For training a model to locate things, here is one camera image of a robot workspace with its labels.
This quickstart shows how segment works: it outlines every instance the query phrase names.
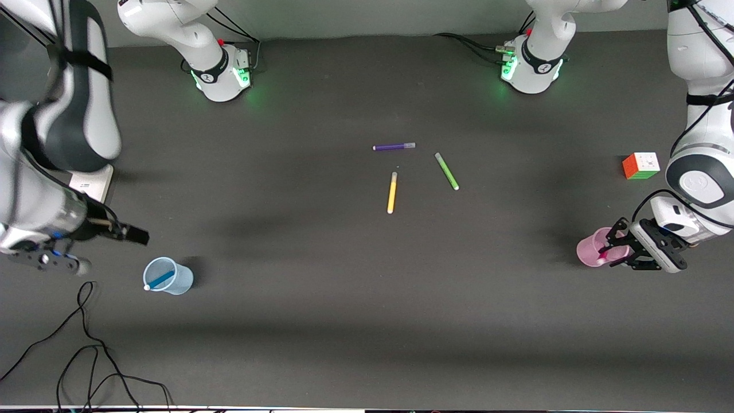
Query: gray wall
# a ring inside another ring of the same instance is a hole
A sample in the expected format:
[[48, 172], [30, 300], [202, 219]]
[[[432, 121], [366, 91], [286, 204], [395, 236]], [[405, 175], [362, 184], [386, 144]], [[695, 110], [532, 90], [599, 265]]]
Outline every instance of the gray wall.
[[[91, 0], [100, 10], [111, 46], [158, 44], [132, 35], [117, 17], [116, 1]], [[219, 7], [261, 39], [437, 32], [507, 33], [530, 11], [523, 0], [221, 0]], [[666, 0], [629, 0], [617, 12], [578, 15], [580, 31], [664, 29]], [[208, 19], [217, 37], [238, 40]]]

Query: pink plastic cup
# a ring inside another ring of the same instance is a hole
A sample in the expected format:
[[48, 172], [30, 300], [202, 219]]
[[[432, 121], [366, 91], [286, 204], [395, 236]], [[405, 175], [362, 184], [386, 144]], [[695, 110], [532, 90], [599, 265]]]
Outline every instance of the pink plastic cup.
[[[610, 226], [599, 228], [591, 237], [584, 238], [576, 246], [578, 259], [590, 267], [601, 267], [608, 262], [614, 262], [630, 255], [629, 245], [614, 247], [599, 254], [599, 250], [606, 245], [606, 235], [611, 231]], [[618, 231], [617, 236], [624, 235]]]

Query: black cable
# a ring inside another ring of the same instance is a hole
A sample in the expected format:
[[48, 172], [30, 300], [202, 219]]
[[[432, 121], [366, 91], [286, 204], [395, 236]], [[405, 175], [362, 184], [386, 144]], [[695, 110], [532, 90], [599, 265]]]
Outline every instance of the black cable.
[[207, 17], [209, 17], [209, 18], [210, 18], [211, 20], [213, 20], [213, 21], [214, 21], [214, 23], [216, 23], [216, 24], [219, 24], [220, 26], [224, 27], [225, 29], [229, 30], [229, 31], [230, 31], [230, 32], [232, 32], [232, 33], [236, 33], [236, 34], [238, 34], [238, 35], [240, 35], [240, 36], [245, 36], [245, 37], [249, 38], [250, 40], [252, 40], [253, 42], [255, 42], [255, 41], [259, 41], [259, 40], [255, 39], [254, 37], [252, 37], [252, 36], [250, 36], [250, 35], [247, 35], [247, 34], [245, 34], [245, 33], [242, 33], [242, 32], [238, 32], [238, 31], [236, 31], [235, 29], [232, 29], [231, 27], [227, 26], [226, 24], [222, 23], [221, 21], [218, 21], [217, 19], [215, 19], [215, 18], [214, 18], [214, 17], [213, 17], [213, 16], [211, 15], [211, 14], [209, 14], [209, 13], [206, 13], [206, 15], [207, 15]]
[[142, 383], [146, 383], [146, 384], [152, 384], [152, 385], [154, 385], [154, 386], [158, 386], [158, 387], [160, 387], [160, 388], [161, 388], [161, 389], [163, 390], [163, 396], [164, 396], [164, 397], [165, 397], [165, 399], [166, 399], [166, 407], [167, 407], [167, 410], [168, 410], [168, 412], [170, 412], [170, 411], [171, 411], [171, 402], [172, 402], [173, 398], [172, 398], [172, 396], [171, 396], [171, 391], [170, 391], [170, 390], [168, 390], [168, 387], [166, 387], [166, 385], [165, 385], [165, 384], [163, 384], [163, 383], [159, 383], [159, 382], [157, 382], [157, 381], [152, 381], [152, 380], [146, 380], [146, 379], [144, 379], [144, 378], [140, 378], [140, 377], [135, 377], [135, 376], [127, 376], [127, 375], [122, 375], [122, 376], [120, 376], [120, 375], [119, 375], [119, 374], [117, 374], [117, 373], [112, 373], [112, 374], [109, 374], [109, 375], [107, 375], [107, 376], [106, 376], [105, 378], [103, 378], [103, 379], [102, 379], [102, 381], [100, 381], [100, 382], [99, 382], [99, 384], [97, 385], [97, 387], [96, 387], [96, 388], [94, 389], [94, 391], [92, 392], [92, 397], [94, 397], [94, 396], [95, 396], [95, 395], [97, 394], [97, 391], [98, 391], [98, 390], [99, 390], [99, 389], [100, 389], [100, 388], [102, 387], [102, 384], [104, 384], [104, 383], [105, 383], [105, 382], [106, 382], [106, 381], [107, 381], [108, 379], [110, 379], [110, 378], [113, 378], [113, 377], [121, 377], [121, 378], [122, 378], [122, 377], [124, 377], [124, 378], [127, 378], [127, 379], [129, 379], [129, 380], [135, 380], [135, 381], [140, 381], [140, 382], [142, 382]]
[[723, 223], [723, 222], [717, 221], [717, 220], [715, 220], [715, 219], [713, 219], [713, 218], [710, 218], [710, 217], [708, 217], [707, 215], [703, 214], [703, 213], [702, 213], [702, 212], [700, 212], [700, 211], [699, 211], [698, 209], [695, 209], [695, 208], [693, 208], [693, 207], [691, 206], [691, 203], [690, 203], [690, 202], [688, 202], [688, 201], [686, 201], [685, 199], [681, 198], [681, 197], [680, 197], [680, 196], [679, 196], [679, 195], [678, 195], [677, 193], [674, 193], [674, 192], [673, 192], [673, 191], [671, 191], [671, 190], [656, 190], [656, 191], [652, 192], [651, 194], [649, 194], [648, 196], [646, 196], [646, 197], [645, 197], [645, 199], [643, 199], [643, 200], [642, 200], [642, 202], [640, 203], [640, 205], [638, 205], [638, 206], [637, 206], [637, 208], [635, 209], [635, 212], [634, 212], [634, 213], [632, 214], [632, 221], [631, 221], [631, 222], [635, 222], [635, 219], [637, 219], [637, 214], [639, 214], [639, 212], [640, 212], [640, 209], [642, 209], [642, 207], [644, 207], [644, 205], [645, 205], [645, 204], [646, 204], [646, 203], [647, 203], [647, 202], [648, 202], [648, 201], [649, 201], [650, 199], [652, 199], [652, 198], [653, 198], [653, 196], [655, 196], [655, 195], [657, 195], [657, 194], [659, 194], [659, 193], [667, 193], [667, 194], [671, 195], [671, 196], [672, 196], [673, 198], [677, 199], [677, 200], [678, 200], [678, 202], [680, 202], [680, 203], [682, 203], [683, 205], [685, 205], [686, 207], [688, 207], [688, 208], [689, 208], [689, 209], [690, 209], [691, 211], [693, 211], [693, 212], [694, 212], [694, 213], [695, 213], [696, 215], [700, 215], [700, 216], [701, 216], [701, 217], [703, 217], [704, 219], [706, 219], [706, 220], [709, 220], [710, 222], [712, 222], [712, 223], [715, 223], [715, 224], [716, 224], [716, 225], [718, 225], [718, 226], [723, 226], [723, 227], [725, 227], [725, 228], [729, 228], [729, 229], [734, 229], [734, 225], [730, 225], [730, 224], [728, 224], [728, 223]]
[[66, 319], [61, 323], [61, 325], [56, 330], [54, 330], [53, 333], [49, 334], [46, 338], [38, 340], [37, 342], [34, 342], [33, 344], [29, 345], [28, 348], [21, 355], [20, 359], [18, 359], [18, 361], [16, 361], [15, 364], [7, 372], [5, 372], [5, 374], [2, 375], [2, 377], [0, 377], [0, 383], [2, 383], [2, 381], [5, 380], [5, 378], [8, 377], [8, 375], [11, 374], [13, 370], [15, 370], [15, 368], [23, 361], [23, 359], [26, 358], [26, 355], [33, 347], [35, 347], [36, 345], [39, 345], [42, 342], [45, 342], [46, 340], [51, 339], [53, 336], [58, 334], [59, 331], [61, 331], [61, 329], [64, 328], [64, 326], [66, 326], [69, 320], [71, 320], [71, 318], [75, 316], [76, 313], [81, 311], [81, 306], [86, 304], [87, 299], [89, 299], [89, 297], [85, 298], [84, 301], [81, 303], [81, 305], [77, 307], [77, 309], [74, 310], [71, 314], [69, 314], [68, 317], [66, 317]]
[[481, 43], [477, 43], [476, 41], [471, 40], [469, 37], [457, 35], [456, 33], [447, 33], [447, 32], [444, 32], [444, 33], [438, 33], [438, 34], [436, 34], [434, 36], [450, 37], [450, 38], [456, 39], [456, 40], [458, 40], [460, 42], [469, 43], [469, 44], [471, 44], [472, 46], [474, 46], [474, 47], [476, 47], [478, 49], [482, 49], [482, 50], [486, 50], [486, 51], [495, 51], [495, 48], [492, 47], [492, 46], [486, 46], [486, 45], [483, 45]]
[[483, 44], [480, 44], [480, 43], [475, 42], [474, 40], [471, 40], [468, 37], [464, 37], [464, 36], [461, 36], [461, 35], [456, 35], [454, 33], [438, 33], [437, 35], [434, 35], [434, 36], [450, 37], [450, 38], [456, 39], [456, 40], [459, 41], [459, 43], [461, 43], [462, 45], [464, 45], [464, 47], [466, 47], [472, 53], [474, 53], [477, 57], [479, 57], [479, 59], [482, 59], [485, 62], [489, 62], [489, 63], [492, 63], [494, 65], [500, 65], [500, 66], [503, 65], [502, 62], [497, 61], [497, 60], [492, 60], [492, 59], [490, 59], [489, 57], [483, 55], [480, 52], [480, 50], [481, 51], [491, 51], [491, 52], [494, 52], [495, 48], [493, 48], [493, 47], [485, 46]]
[[236, 27], [237, 29], [239, 29], [239, 30], [240, 30], [240, 32], [242, 32], [242, 34], [243, 34], [243, 35], [245, 35], [246, 37], [248, 37], [249, 39], [251, 39], [251, 40], [252, 40], [253, 42], [255, 42], [255, 43], [260, 43], [260, 41], [259, 41], [258, 39], [255, 39], [255, 38], [254, 38], [253, 36], [250, 36], [250, 33], [248, 33], [248, 32], [245, 32], [245, 30], [244, 30], [244, 29], [242, 29], [242, 28], [241, 28], [241, 27], [240, 27], [240, 26], [239, 26], [239, 25], [238, 25], [237, 23], [235, 23], [235, 22], [234, 22], [234, 21], [233, 21], [233, 20], [232, 20], [231, 18], [229, 18], [229, 16], [228, 16], [228, 15], [226, 15], [226, 14], [225, 14], [225, 13], [224, 13], [223, 11], [221, 11], [221, 9], [220, 9], [220, 8], [219, 8], [218, 6], [214, 6], [214, 9], [215, 9], [216, 11], [218, 11], [220, 15], [223, 15], [223, 16], [225, 16], [225, 18], [226, 18], [226, 19], [227, 19], [227, 20], [228, 20], [228, 21], [229, 21], [230, 23], [234, 24], [234, 26], [235, 26], [235, 27]]
[[[84, 296], [84, 297], [82, 298], [82, 293], [84, 292], [84, 289], [85, 289], [85, 287], [87, 287], [87, 286], [89, 287], [89, 290], [88, 290], [88, 292], [87, 292], [86, 296]], [[13, 365], [13, 366], [12, 366], [12, 367], [11, 367], [11, 368], [10, 368], [10, 369], [9, 369], [9, 370], [8, 370], [8, 371], [7, 371], [7, 372], [6, 372], [6, 373], [5, 373], [5, 374], [4, 374], [4, 375], [3, 375], [3, 376], [2, 376], [1, 378], [0, 378], [0, 382], [2, 382], [2, 381], [3, 381], [3, 380], [4, 380], [5, 378], [6, 378], [6, 377], [8, 377], [8, 375], [9, 375], [9, 374], [11, 374], [11, 372], [12, 372], [12, 371], [13, 371], [13, 370], [14, 370], [14, 369], [15, 369], [15, 368], [16, 368], [16, 367], [17, 367], [17, 366], [18, 366], [18, 365], [19, 365], [19, 364], [20, 364], [20, 363], [21, 363], [21, 362], [22, 362], [22, 361], [23, 361], [23, 360], [25, 359], [25, 357], [26, 357], [26, 355], [28, 354], [28, 352], [29, 352], [29, 351], [30, 351], [30, 350], [31, 350], [31, 349], [32, 349], [32, 348], [33, 348], [34, 346], [36, 346], [36, 345], [38, 345], [38, 344], [40, 344], [40, 343], [42, 343], [42, 342], [45, 342], [46, 340], [48, 340], [48, 339], [52, 338], [53, 336], [55, 336], [55, 335], [56, 335], [56, 334], [57, 334], [57, 333], [58, 333], [59, 331], [61, 331], [61, 329], [62, 329], [62, 328], [63, 328], [64, 326], [66, 326], [66, 324], [67, 324], [67, 323], [69, 322], [69, 320], [71, 320], [71, 318], [72, 318], [72, 317], [73, 317], [74, 315], [76, 315], [76, 314], [77, 314], [78, 312], [81, 312], [81, 326], [82, 326], [82, 328], [84, 329], [84, 335], [86, 335], [86, 336], [87, 336], [87, 338], [89, 338], [89, 339], [91, 339], [91, 340], [94, 340], [95, 342], [97, 342], [97, 344], [85, 345], [85, 346], [81, 347], [80, 349], [78, 349], [78, 350], [77, 350], [77, 351], [76, 351], [76, 352], [74, 353], [74, 355], [73, 355], [73, 356], [71, 357], [71, 359], [69, 359], [69, 362], [68, 362], [68, 363], [66, 364], [66, 366], [64, 367], [64, 370], [62, 371], [61, 375], [59, 376], [59, 380], [58, 380], [58, 382], [57, 382], [57, 392], [56, 392], [56, 397], [57, 397], [57, 407], [58, 407], [58, 409], [59, 409], [59, 412], [60, 412], [60, 411], [62, 411], [62, 410], [61, 410], [61, 397], [60, 397], [60, 390], [61, 390], [61, 386], [62, 386], [62, 382], [63, 382], [63, 380], [64, 380], [64, 377], [66, 376], [66, 373], [68, 372], [68, 370], [69, 370], [69, 367], [70, 367], [70, 366], [72, 365], [73, 361], [74, 361], [74, 360], [75, 360], [75, 359], [76, 359], [76, 358], [77, 358], [77, 357], [78, 357], [78, 356], [79, 356], [79, 355], [80, 355], [81, 353], [83, 353], [83, 352], [84, 352], [85, 350], [87, 350], [87, 349], [93, 349], [93, 350], [95, 351], [95, 358], [94, 358], [94, 359], [93, 359], [93, 361], [92, 361], [92, 368], [91, 368], [91, 371], [90, 371], [90, 382], [89, 382], [89, 386], [88, 386], [88, 388], [87, 388], [87, 402], [86, 402], [86, 403], [84, 404], [84, 407], [82, 408], [82, 410], [81, 410], [81, 412], [80, 412], [80, 413], [83, 413], [83, 412], [84, 412], [84, 410], [85, 410], [85, 409], [87, 408], [87, 406], [89, 406], [89, 407], [90, 407], [90, 411], [92, 410], [92, 398], [93, 398], [93, 397], [94, 397], [94, 396], [96, 395], [97, 391], [98, 391], [98, 390], [100, 389], [100, 387], [102, 386], [102, 384], [103, 384], [104, 382], [106, 382], [106, 381], [107, 381], [107, 380], [108, 380], [109, 378], [111, 378], [111, 377], [119, 377], [119, 378], [120, 378], [120, 380], [121, 380], [121, 381], [122, 381], [122, 383], [123, 383], [123, 386], [125, 387], [125, 391], [126, 391], [126, 393], [127, 393], [127, 396], [128, 396], [128, 398], [130, 399], [130, 401], [132, 401], [133, 403], [135, 403], [135, 406], [136, 406], [136, 407], [137, 407], [138, 409], [139, 409], [139, 408], [141, 407], [141, 405], [140, 405], [140, 403], [138, 403], [138, 402], [137, 402], [137, 400], [135, 399], [135, 397], [134, 397], [134, 396], [132, 395], [132, 393], [131, 393], [131, 391], [130, 391], [130, 388], [129, 388], [129, 386], [128, 386], [128, 382], [127, 382], [127, 380], [135, 380], [135, 381], [141, 381], [141, 382], [143, 382], [143, 383], [146, 383], [146, 384], [152, 384], [152, 385], [155, 385], [155, 386], [159, 386], [159, 387], [161, 387], [161, 389], [163, 389], [163, 392], [164, 392], [164, 396], [165, 396], [165, 399], [166, 399], [166, 406], [167, 406], [167, 408], [168, 408], [168, 411], [170, 412], [170, 405], [171, 405], [171, 402], [172, 402], [172, 398], [170, 397], [170, 391], [169, 391], [169, 390], [168, 390], [168, 388], [167, 388], [167, 387], [165, 386], [165, 384], [163, 384], [163, 383], [159, 383], [159, 382], [157, 382], [157, 381], [147, 380], [147, 379], [144, 379], [144, 378], [140, 378], [140, 377], [135, 377], [135, 376], [127, 376], [127, 375], [124, 375], [124, 374], [122, 374], [122, 372], [120, 372], [120, 368], [119, 368], [119, 367], [117, 366], [117, 363], [116, 363], [115, 359], [113, 359], [113, 358], [112, 358], [112, 355], [111, 355], [111, 354], [110, 354], [110, 352], [109, 352], [109, 347], [107, 346], [107, 344], [106, 344], [106, 343], [105, 343], [105, 342], [104, 342], [103, 340], [101, 340], [101, 339], [99, 339], [99, 338], [97, 338], [97, 337], [94, 337], [94, 336], [93, 336], [93, 335], [91, 335], [91, 333], [89, 332], [89, 327], [88, 327], [88, 325], [87, 325], [87, 313], [85, 312], [85, 309], [84, 309], [84, 305], [85, 305], [85, 304], [87, 303], [87, 301], [88, 301], [88, 300], [90, 299], [90, 297], [91, 297], [91, 295], [92, 295], [92, 291], [93, 291], [93, 290], [94, 290], [94, 284], [93, 284], [93, 283], [92, 283], [91, 281], [87, 281], [87, 282], [84, 282], [84, 283], [83, 283], [83, 284], [81, 285], [81, 287], [79, 288], [79, 291], [78, 291], [78, 292], [76, 293], [76, 303], [77, 303], [77, 308], [76, 308], [76, 309], [75, 309], [75, 310], [74, 310], [73, 312], [71, 312], [71, 314], [69, 314], [69, 315], [68, 315], [68, 316], [66, 317], [66, 319], [65, 319], [65, 320], [63, 321], [63, 323], [61, 323], [61, 325], [60, 325], [60, 326], [59, 326], [59, 327], [58, 327], [58, 328], [57, 328], [56, 330], [54, 330], [54, 332], [53, 332], [53, 333], [51, 333], [50, 335], [48, 335], [48, 336], [47, 336], [46, 338], [44, 338], [44, 339], [42, 339], [42, 340], [39, 340], [39, 341], [37, 341], [37, 342], [35, 342], [35, 343], [31, 344], [31, 345], [30, 345], [30, 346], [29, 346], [29, 347], [28, 347], [28, 348], [27, 348], [27, 349], [26, 349], [26, 350], [25, 350], [25, 351], [23, 352], [23, 354], [21, 355], [20, 359], [18, 359], [18, 361], [16, 361], [16, 362], [15, 362], [15, 364], [14, 364], [14, 365]], [[95, 371], [95, 367], [96, 367], [96, 365], [97, 365], [97, 361], [98, 361], [98, 356], [99, 356], [99, 349], [100, 349], [100, 348], [101, 348], [101, 349], [102, 349], [102, 351], [104, 352], [104, 354], [105, 354], [106, 358], [107, 358], [107, 359], [109, 360], [109, 362], [110, 362], [110, 363], [112, 364], [113, 368], [115, 369], [115, 373], [112, 373], [112, 374], [108, 375], [107, 377], [105, 377], [105, 378], [104, 378], [104, 379], [103, 379], [103, 380], [102, 380], [102, 381], [100, 382], [100, 384], [98, 384], [98, 385], [97, 385], [97, 387], [96, 387], [96, 388], [94, 389], [94, 391], [92, 391], [92, 383], [93, 383], [93, 381], [94, 381], [94, 371]]]
[[[27, 149], [21, 147], [21, 153], [23, 153], [26, 156], [26, 159], [28, 159], [28, 161], [32, 164], [32, 166], [38, 172], [43, 174], [46, 178], [50, 179], [51, 181], [53, 181], [54, 183], [58, 184], [61, 187], [72, 190], [68, 185], [66, 185], [65, 183], [61, 182], [60, 180], [56, 179], [53, 175], [48, 173], [48, 171], [46, 171], [46, 169], [43, 168], [41, 165], [38, 165], [38, 162], [36, 161], [36, 159], [33, 157], [33, 155], [30, 152], [28, 152]], [[110, 217], [112, 218], [112, 222], [115, 224], [118, 224], [120, 220], [119, 218], [117, 218], [117, 214], [115, 214], [115, 211], [113, 211], [109, 206], [102, 204], [101, 202], [100, 204], [102, 205], [104, 210], [107, 211], [107, 213], [110, 215]]]
[[726, 22], [721, 16], [717, 15], [716, 13], [710, 11], [706, 7], [702, 6], [701, 4], [696, 4], [698, 8], [703, 10], [704, 13], [706, 13], [709, 17], [711, 17], [713, 20], [715, 20], [718, 24], [721, 24], [722, 26], [729, 29], [730, 32], [734, 32], [734, 26]]
[[45, 38], [46, 38], [46, 40], [48, 40], [48, 42], [49, 42], [50, 44], [56, 44], [56, 42], [54, 41], [54, 39], [52, 39], [52, 38], [51, 38], [51, 36], [47, 35], [47, 34], [46, 34], [46, 32], [44, 32], [43, 30], [39, 29], [39, 28], [38, 28], [38, 27], [36, 27], [36, 26], [34, 26], [34, 27], [35, 27], [35, 29], [36, 29], [36, 30], [38, 30], [38, 32], [39, 32], [39, 33], [40, 33], [40, 34], [41, 34], [41, 35], [42, 35], [43, 37], [45, 37]]
[[524, 31], [526, 31], [530, 27], [530, 25], [533, 24], [534, 22], [535, 22], [535, 17], [533, 17], [532, 20], [530, 20], [525, 26], [523, 26], [520, 29], [520, 34], [522, 34]]
[[189, 71], [191, 70], [191, 66], [189, 66], [189, 70], [186, 70], [184, 68], [184, 63], [186, 63], [186, 65], [189, 64], [189, 63], [186, 62], [186, 59], [181, 59], [181, 64], [179, 65], [179, 67], [181, 68], [181, 71], [184, 72], [184, 73], [190, 73]]
[[530, 24], [535, 20], [535, 18], [533, 18], [533, 20], [530, 20], [530, 17], [532, 17], [534, 13], [535, 11], [531, 11], [530, 13], [528, 13], [528, 17], [525, 18], [525, 21], [523, 22], [522, 26], [520, 26], [520, 30], [517, 31], [519, 35], [521, 35], [523, 33], [523, 30], [525, 30], [528, 26], [530, 26]]
[[701, 18], [701, 15], [698, 14], [698, 12], [696, 11], [696, 9], [694, 9], [693, 6], [688, 6], [687, 9], [689, 12], [691, 12], [691, 14], [693, 15], [693, 18], [696, 19], [696, 23], [698, 23], [698, 26], [701, 29], [703, 29], [703, 31], [706, 33], [708, 38], [711, 39], [713, 44], [715, 44], [716, 47], [721, 51], [721, 53], [723, 53], [724, 56], [726, 56], [726, 58], [729, 60], [729, 63], [731, 63], [731, 65], [734, 66], [734, 56], [732, 56], [732, 54], [729, 53], [727, 48], [724, 47], [724, 45], [722, 45], [722, 42], [719, 40], [719, 38], [714, 35], [711, 29], [708, 28], [708, 25], [706, 24], [706, 22], [703, 21], [703, 19]]
[[[718, 95], [716, 95], [716, 97], [717, 98], [722, 97], [733, 85], [734, 85], [734, 79], [732, 79], [732, 81], [729, 82], [729, 84], [726, 85], [724, 89], [722, 89], [722, 91], [719, 92]], [[713, 109], [714, 106], [715, 105], [707, 106], [706, 110], [704, 110], [703, 113], [701, 113], [701, 116], [699, 116], [698, 119], [696, 119], [693, 123], [691, 123], [691, 125], [688, 128], [686, 128], [686, 130], [684, 130], [683, 133], [681, 133], [678, 136], [678, 138], [675, 139], [675, 142], [673, 142], [673, 145], [670, 147], [670, 157], [673, 157], [673, 153], [675, 152], [675, 147], [678, 146], [678, 143], [680, 142], [680, 140], [683, 139], [683, 137], [685, 137], [691, 130], [693, 130], [693, 128], [696, 127], [696, 125], [699, 124], [703, 120], [703, 118], [709, 113], [709, 111], [711, 111], [711, 109]]]
[[15, 24], [17, 24], [21, 29], [23, 29], [23, 31], [25, 33], [27, 33], [28, 36], [33, 37], [41, 46], [46, 47], [46, 44], [41, 39], [39, 39], [38, 36], [34, 35], [33, 32], [31, 32], [30, 30], [28, 30], [28, 28], [25, 27], [25, 25], [23, 25], [20, 21], [18, 21], [18, 19], [15, 18], [15, 16], [11, 15], [10, 13], [8, 13], [7, 10], [5, 10], [4, 7], [0, 7], [0, 11], [2, 11], [3, 14], [5, 14], [10, 20], [14, 21]]

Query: green led light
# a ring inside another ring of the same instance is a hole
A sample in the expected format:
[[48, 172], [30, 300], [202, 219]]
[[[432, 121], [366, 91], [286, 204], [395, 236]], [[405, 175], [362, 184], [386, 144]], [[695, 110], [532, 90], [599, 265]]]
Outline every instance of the green led light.
[[517, 68], [517, 57], [513, 56], [509, 62], [505, 62], [505, 69], [502, 70], [502, 79], [507, 81], [512, 80], [512, 75], [515, 74]]
[[247, 69], [232, 68], [232, 73], [241, 87], [250, 86], [250, 73]]
[[196, 88], [198, 90], [201, 90], [201, 85], [199, 85], [199, 79], [197, 79], [196, 75], [194, 74], [194, 71], [191, 71], [191, 76], [194, 78], [194, 82], [196, 82]]
[[558, 76], [561, 74], [561, 66], [563, 66], [563, 59], [558, 63], [558, 68], [556, 69], [556, 74], [553, 75], [553, 80], [558, 79]]

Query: purple marker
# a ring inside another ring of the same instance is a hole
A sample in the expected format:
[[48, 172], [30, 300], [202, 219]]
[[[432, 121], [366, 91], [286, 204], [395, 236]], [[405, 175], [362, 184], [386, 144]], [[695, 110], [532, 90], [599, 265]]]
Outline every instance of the purple marker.
[[413, 149], [415, 148], [415, 142], [413, 143], [396, 143], [394, 145], [375, 145], [372, 147], [373, 151], [394, 151], [396, 149]]

